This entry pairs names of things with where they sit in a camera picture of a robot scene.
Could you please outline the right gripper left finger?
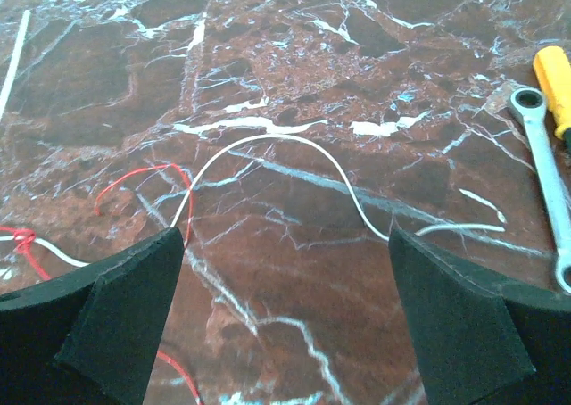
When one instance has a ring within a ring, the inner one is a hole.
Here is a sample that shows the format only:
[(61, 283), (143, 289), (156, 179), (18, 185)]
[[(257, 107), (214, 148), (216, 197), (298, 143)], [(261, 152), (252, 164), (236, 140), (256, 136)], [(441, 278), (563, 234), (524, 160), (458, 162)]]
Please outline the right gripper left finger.
[(140, 404), (184, 255), (169, 227), (1, 296), (3, 404)]

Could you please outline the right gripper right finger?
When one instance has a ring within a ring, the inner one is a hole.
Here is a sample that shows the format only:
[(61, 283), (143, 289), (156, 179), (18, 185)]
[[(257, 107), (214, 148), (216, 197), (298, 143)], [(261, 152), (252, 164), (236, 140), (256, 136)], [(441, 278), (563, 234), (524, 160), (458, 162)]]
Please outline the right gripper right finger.
[(570, 299), (408, 232), (393, 276), (431, 404), (568, 404)]

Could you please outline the long white zip tie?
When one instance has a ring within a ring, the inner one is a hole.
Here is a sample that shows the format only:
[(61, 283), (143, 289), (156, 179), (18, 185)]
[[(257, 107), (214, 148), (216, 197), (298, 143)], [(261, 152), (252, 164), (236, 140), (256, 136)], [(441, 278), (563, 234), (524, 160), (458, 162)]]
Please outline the long white zip tie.
[(0, 112), (1, 117), (4, 116), (5, 108), (8, 103), (10, 94), (12, 92), (12, 86), (20, 63), (21, 52), (24, 46), (30, 17), (31, 17), (31, 10), (29, 9), (25, 10), (21, 17), (21, 23), (19, 25), (14, 47), (12, 50), (9, 67), (6, 72), (4, 83), (1, 89), (1, 112)]

